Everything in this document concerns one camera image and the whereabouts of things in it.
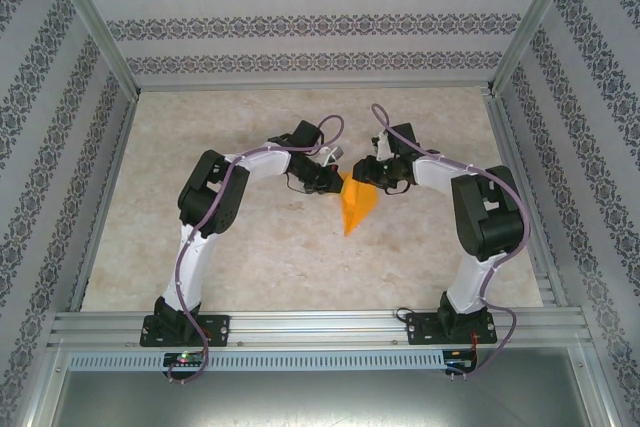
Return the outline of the grey metal sheet panel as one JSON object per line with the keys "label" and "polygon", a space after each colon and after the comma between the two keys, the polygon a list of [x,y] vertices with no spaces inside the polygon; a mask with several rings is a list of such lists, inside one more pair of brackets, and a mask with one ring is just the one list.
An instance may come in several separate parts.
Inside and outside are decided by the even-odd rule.
{"label": "grey metal sheet panel", "polygon": [[591,427],[574,383],[426,371],[73,372],[52,427]]}

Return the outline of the aluminium side rail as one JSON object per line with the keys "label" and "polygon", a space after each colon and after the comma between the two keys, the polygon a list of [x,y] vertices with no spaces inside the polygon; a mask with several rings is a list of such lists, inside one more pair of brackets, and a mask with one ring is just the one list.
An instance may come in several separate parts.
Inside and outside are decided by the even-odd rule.
{"label": "aluminium side rail", "polygon": [[102,232],[106,224],[110,203],[132,129],[139,97],[140,95],[137,95],[128,103],[119,124],[119,130],[109,157],[105,178],[101,184],[99,197],[96,202],[95,215],[89,226],[86,242],[80,257],[79,268],[71,287],[70,297],[68,298],[68,305],[66,307],[67,312],[79,312],[82,308],[86,288],[98,253]]}
{"label": "aluminium side rail", "polygon": [[571,302],[564,292],[555,257],[546,238],[536,207],[535,196],[530,188],[525,165],[521,160],[508,116],[504,112],[501,100],[496,99],[489,88],[482,88],[481,93],[501,160],[504,165],[510,168],[518,192],[529,209],[531,232],[527,243],[528,256],[543,305],[545,307],[570,307]]}

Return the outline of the aluminium mounting rail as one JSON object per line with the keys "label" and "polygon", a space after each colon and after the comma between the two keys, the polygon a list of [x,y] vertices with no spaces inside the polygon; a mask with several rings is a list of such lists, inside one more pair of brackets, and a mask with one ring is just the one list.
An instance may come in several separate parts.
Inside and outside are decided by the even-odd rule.
{"label": "aluminium mounting rail", "polygon": [[[507,345],[576,347],[593,343],[577,307],[523,308]],[[49,349],[67,351],[139,349],[144,312],[72,312],[55,316]],[[226,335],[230,350],[409,349],[406,326],[391,310],[232,312]]]}

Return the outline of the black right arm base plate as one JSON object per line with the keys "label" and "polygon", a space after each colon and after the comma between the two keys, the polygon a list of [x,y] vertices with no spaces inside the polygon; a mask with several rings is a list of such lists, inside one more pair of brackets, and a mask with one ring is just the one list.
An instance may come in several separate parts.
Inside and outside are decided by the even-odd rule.
{"label": "black right arm base plate", "polygon": [[491,345],[498,341],[492,315],[482,309],[472,314],[410,312],[406,315],[410,345]]}

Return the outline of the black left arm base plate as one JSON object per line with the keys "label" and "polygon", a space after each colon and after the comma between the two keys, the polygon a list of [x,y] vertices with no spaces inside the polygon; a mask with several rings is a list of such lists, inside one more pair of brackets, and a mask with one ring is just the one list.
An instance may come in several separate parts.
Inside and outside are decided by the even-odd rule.
{"label": "black left arm base plate", "polygon": [[[199,329],[209,347],[226,347],[230,331],[230,317],[226,315],[198,315]],[[139,343],[142,347],[203,347],[204,342],[193,324],[184,316],[164,321],[159,316],[144,318]]]}

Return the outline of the aluminium frame post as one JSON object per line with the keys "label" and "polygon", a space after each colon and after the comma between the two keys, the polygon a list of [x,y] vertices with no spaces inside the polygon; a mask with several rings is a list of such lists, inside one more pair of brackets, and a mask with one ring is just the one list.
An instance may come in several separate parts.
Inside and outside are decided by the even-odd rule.
{"label": "aluminium frame post", "polygon": [[52,427],[63,391],[70,356],[59,345],[48,347],[31,387],[18,427]]}
{"label": "aluminium frame post", "polygon": [[581,369],[586,376],[582,398],[590,427],[628,427],[595,347],[582,348]]}
{"label": "aluminium frame post", "polygon": [[138,100],[140,87],[94,0],[71,0],[127,97]]}
{"label": "aluminium frame post", "polygon": [[532,0],[530,3],[489,82],[489,91],[493,97],[498,96],[505,89],[513,71],[524,55],[530,40],[552,3],[553,0]]}

